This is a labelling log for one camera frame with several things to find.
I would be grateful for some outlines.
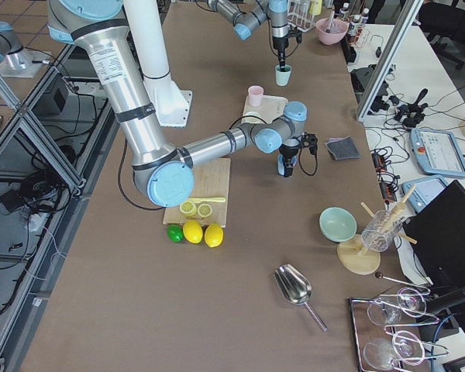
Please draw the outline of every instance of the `metal scoop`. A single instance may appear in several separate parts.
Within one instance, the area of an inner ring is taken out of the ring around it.
[[[327,331],[327,325],[322,321],[319,314],[310,306],[308,300],[312,295],[312,286],[306,277],[292,267],[289,263],[282,265],[274,272],[277,285],[286,299],[295,305],[304,305],[313,320],[319,325],[323,332]]]

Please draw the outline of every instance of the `pink bowl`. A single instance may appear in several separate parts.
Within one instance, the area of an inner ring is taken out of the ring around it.
[[[348,23],[342,21],[341,19],[334,19],[332,23],[332,29],[339,30],[338,33],[327,33],[327,21],[329,19],[322,18],[317,21],[315,24],[315,31],[320,42],[325,45],[333,45],[341,41],[341,39],[346,35],[348,31]]]

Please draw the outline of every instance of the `white pillar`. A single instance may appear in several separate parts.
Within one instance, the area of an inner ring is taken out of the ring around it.
[[[172,81],[157,0],[125,0],[124,7],[138,53],[146,91],[161,126],[186,126],[191,91]]]

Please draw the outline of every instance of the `light green bowl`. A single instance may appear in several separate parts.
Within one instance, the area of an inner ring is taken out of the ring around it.
[[[322,234],[333,242],[346,242],[357,232],[357,221],[347,210],[338,207],[327,208],[320,215]]]

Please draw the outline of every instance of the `wooden coaster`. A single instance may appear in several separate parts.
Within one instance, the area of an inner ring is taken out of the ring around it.
[[[360,234],[338,244],[337,251],[341,264],[355,274],[372,274],[381,264],[381,254],[373,250],[366,250]]]

